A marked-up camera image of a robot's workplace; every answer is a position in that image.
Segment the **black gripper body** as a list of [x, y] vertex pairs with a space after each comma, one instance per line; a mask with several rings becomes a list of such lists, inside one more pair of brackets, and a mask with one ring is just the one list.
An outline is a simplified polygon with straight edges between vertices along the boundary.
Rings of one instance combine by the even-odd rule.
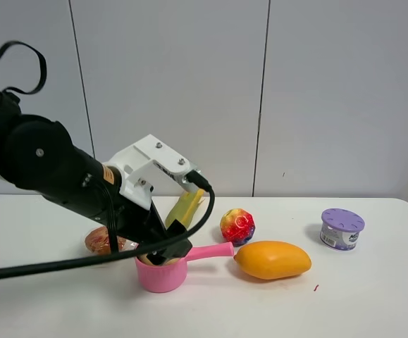
[[54, 203], [116, 228], [116, 234], [137, 243], [153, 244], [167, 238], [152, 202], [152, 186], [136, 170], [135, 155], [119, 151], [103, 164], [73, 147], [57, 161]]

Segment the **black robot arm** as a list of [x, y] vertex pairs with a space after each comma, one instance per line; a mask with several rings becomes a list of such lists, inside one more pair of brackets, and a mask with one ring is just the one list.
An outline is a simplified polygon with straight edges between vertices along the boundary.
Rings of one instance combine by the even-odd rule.
[[101, 163], [77, 148], [65, 127], [21, 113], [18, 98], [0, 91], [0, 180], [41, 194], [46, 200], [94, 222], [113, 227], [119, 237], [153, 245], [154, 265], [182, 258], [192, 245], [185, 227], [166, 228], [146, 179], [157, 168], [187, 190], [192, 165], [152, 135]]

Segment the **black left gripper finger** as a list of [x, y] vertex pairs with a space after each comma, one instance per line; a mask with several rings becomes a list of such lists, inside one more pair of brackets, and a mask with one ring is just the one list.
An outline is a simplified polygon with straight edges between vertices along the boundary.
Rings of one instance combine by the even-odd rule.
[[192, 248], [192, 243], [188, 238], [178, 240], [178, 237], [187, 232], [187, 228], [178, 220], [174, 220], [166, 230], [168, 239], [173, 239], [173, 243], [162, 250], [161, 255], [165, 259], [183, 258]]

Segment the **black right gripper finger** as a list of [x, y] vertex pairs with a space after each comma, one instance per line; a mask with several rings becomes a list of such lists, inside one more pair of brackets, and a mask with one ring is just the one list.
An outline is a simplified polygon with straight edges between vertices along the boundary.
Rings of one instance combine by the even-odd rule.
[[151, 253], [148, 253], [146, 255], [146, 259], [152, 265], [165, 265], [167, 264], [167, 262], [170, 261], [171, 257], [167, 249], [162, 249], [162, 250], [153, 251]]

